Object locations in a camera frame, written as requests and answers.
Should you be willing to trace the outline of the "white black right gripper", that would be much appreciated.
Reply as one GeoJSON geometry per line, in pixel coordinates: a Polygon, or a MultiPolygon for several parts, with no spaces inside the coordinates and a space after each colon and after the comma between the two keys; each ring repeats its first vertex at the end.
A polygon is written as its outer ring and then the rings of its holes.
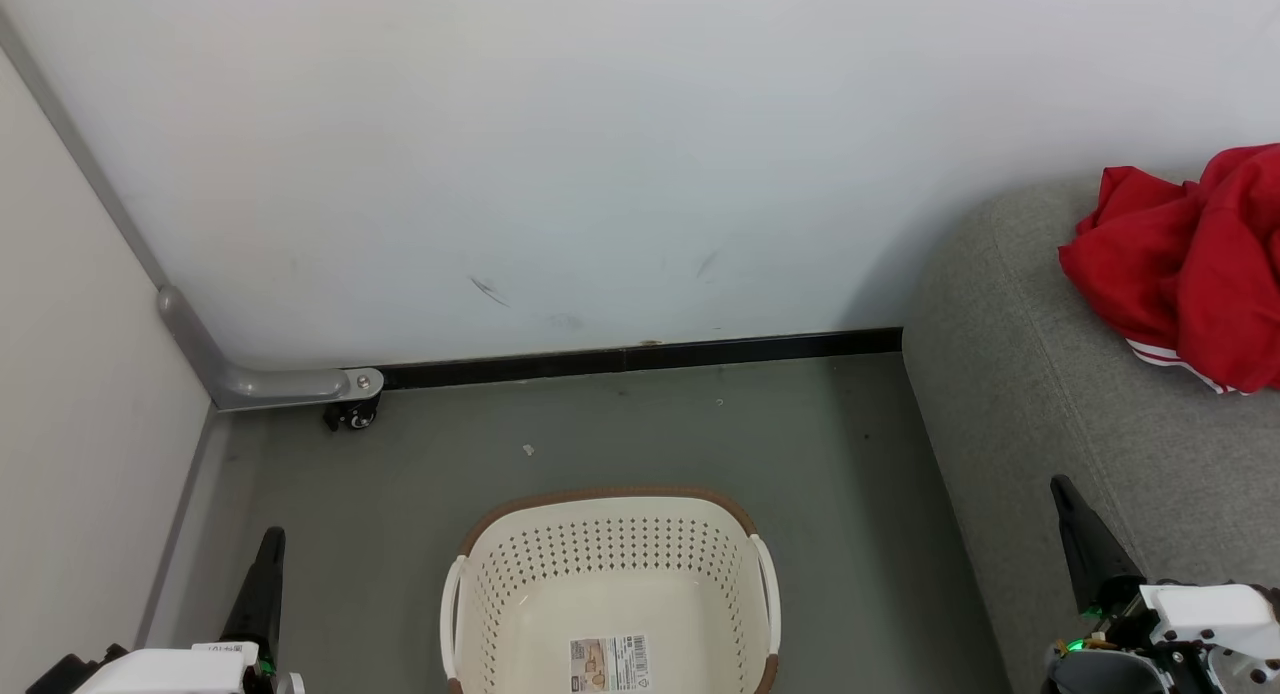
{"type": "Polygon", "coordinates": [[[1051,478],[1050,492],[1076,609],[1107,616],[1094,633],[1097,693],[1222,693],[1225,677],[1277,685],[1277,589],[1144,585],[1070,478],[1051,478]]]}

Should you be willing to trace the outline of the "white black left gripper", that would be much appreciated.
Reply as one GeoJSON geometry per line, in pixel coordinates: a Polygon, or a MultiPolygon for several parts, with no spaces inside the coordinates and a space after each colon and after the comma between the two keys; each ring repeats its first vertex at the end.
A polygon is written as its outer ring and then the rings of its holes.
{"type": "Polygon", "coordinates": [[[101,661],[68,654],[28,693],[305,693],[275,666],[282,627],[285,530],[269,528],[241,584],[220,642],[189,649],[110,645],[101,661]]]}

